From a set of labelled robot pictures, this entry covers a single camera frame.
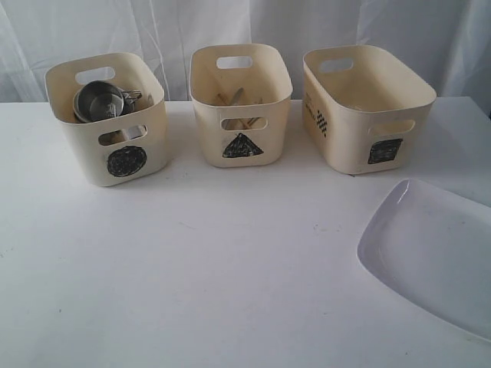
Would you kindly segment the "wooden chopstick crossing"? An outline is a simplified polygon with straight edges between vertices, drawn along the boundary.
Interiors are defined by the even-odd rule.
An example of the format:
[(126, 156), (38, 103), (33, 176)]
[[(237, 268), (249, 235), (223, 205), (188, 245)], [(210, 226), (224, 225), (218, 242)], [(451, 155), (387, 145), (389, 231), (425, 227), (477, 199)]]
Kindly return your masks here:
[[(262, 104), (262, 103), (263, 103), (263, 99), (260, 97), (259, 100), (257, 101), (257, 104)], [(242, 125), (244, 126), (245, 129), (250, 130), (252, 129), (255, 122), (259, 119), (260, 117), (250, 118), (246, 123), (243, 123)]]

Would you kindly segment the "steel knife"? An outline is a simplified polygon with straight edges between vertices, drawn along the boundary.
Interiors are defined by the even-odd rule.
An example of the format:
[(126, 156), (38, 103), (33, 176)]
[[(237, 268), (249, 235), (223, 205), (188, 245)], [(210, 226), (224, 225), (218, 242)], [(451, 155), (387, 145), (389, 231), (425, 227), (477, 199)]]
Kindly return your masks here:
[[(240, 102), (244, 89), (240, 87), (232, 96), (232, 98), (226, 103), (228, 107), (237, 106)], [(248, 128), (247, 123), (242, 118), (229, 118), (223, 124), (225, 130), (244, 130)]]

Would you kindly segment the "wooden chopstick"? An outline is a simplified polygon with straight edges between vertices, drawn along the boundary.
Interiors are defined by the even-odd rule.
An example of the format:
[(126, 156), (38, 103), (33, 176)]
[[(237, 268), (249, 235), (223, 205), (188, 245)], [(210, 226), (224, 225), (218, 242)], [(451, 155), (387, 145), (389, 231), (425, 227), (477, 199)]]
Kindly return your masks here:
[[(229, 100), (227, 99), (227, 97), (221, 93), (218, 93), (216, 95), (217, 99), (222, 103), (223, 106), (232, 106), (232, 103), (229, 102)], [(251, 125), (250, 125), (250, 122), (251, 120), (244, 120), (242, 118), (236, 118), (237, 121), (240, 122), (240, 124), (242, 125), (242, 128), (244, 130), (250, 130), (251, 129)]]

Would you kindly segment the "steel mug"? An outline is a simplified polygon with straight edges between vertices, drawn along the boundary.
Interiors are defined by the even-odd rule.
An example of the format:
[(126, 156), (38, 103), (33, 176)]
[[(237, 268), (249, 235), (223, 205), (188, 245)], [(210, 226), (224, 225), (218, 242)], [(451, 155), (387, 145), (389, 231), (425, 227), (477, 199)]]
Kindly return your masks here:
[(73, 106), (73, 109), (77, 121), (79, 121), (80, 123), (91, 123), (91, 119), (82, 114), (77, 104)]
[(77, 104), (83, 115), (97, 122), (132, 113), (142, 96), (139, 90), (123, 90), (104, 80), (95, 80), (75, 94), (73, 106)]

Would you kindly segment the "white square ceramic plate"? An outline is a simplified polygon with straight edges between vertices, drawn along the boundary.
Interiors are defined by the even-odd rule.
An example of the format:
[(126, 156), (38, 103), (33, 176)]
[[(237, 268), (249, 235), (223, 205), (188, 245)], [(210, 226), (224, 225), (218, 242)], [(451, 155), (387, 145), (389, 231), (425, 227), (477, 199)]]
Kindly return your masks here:
[(403, 299), (490, 339), (490, 208), (417, 179), (400, 181), (358, 243), (362, 267)]

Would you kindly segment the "cream bin triangle mark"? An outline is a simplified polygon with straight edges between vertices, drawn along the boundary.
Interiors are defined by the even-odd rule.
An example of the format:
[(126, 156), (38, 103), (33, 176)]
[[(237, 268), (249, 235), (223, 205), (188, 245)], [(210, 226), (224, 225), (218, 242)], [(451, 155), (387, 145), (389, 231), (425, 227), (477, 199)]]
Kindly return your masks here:
[[(242, 87), (237, 106), (223, 106)], [(282, 56), (267, 44), (230, 44), (193, 53), (189, 71), (199, 142), (207, 162), (221, 168), (261, 166), (282, 154), (293, 91)], [(225, 130), (229, 118), (260, 117), (250, 130)]]

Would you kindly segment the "cream bin circle mark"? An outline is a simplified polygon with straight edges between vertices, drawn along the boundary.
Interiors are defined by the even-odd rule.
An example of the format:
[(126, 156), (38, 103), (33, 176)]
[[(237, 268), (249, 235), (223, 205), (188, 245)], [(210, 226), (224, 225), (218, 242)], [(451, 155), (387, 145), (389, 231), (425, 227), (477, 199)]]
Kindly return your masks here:
[[(76, 76), (102, 67), (114, 69), (110, 83), (123, 90), (139, 90), (143, 96), (133, 113), (80, 123), (73, 111), (74, 96), (82, 88)], [(49, 69), (44, 79), (51, 110), (89, 182), (114, 186), (157, 172), (167, 164), (164, 89), (138, 55), (122, 52), (64, 62)], [(147, 128), (145, 136), (126, 141), (122, 129), (137, 125)]]

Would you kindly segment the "cream bin square mark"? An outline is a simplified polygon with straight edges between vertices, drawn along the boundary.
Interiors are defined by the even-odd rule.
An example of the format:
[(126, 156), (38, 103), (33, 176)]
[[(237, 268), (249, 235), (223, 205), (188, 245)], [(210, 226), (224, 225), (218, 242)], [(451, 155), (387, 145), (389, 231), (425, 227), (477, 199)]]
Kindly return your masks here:
[(334, 170), (350, 175), (403, 166), (437, 92), (377, 46), (309, 51), (303, 57), (302, 120)]

